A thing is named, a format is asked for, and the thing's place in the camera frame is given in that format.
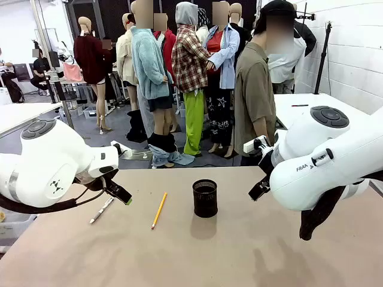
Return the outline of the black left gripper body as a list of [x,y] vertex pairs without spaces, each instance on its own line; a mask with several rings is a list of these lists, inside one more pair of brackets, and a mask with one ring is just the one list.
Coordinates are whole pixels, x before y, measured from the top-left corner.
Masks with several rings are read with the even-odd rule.
[[117,172],[118,169],[115,169],[104,173],[98,178],[93,178],[85,172],[79,173],[75,176],[74,183],[84,185],[91,191],[102,191],[105,189],[106,192],[118,192],[120,191],[120,186],[113,181]]

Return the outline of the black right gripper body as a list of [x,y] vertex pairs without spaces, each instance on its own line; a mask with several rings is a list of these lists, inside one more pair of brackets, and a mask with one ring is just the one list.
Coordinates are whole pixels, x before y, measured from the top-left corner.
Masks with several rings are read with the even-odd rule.
[[265,179],[269,180],[272,171],[274,170],[274,166],[272,164],[272,154],[273,148],[270,146],[262,145],[259,147],[259,151],[262,153],[262,158],[259,161],[258,166],[264,171],[266,174]]

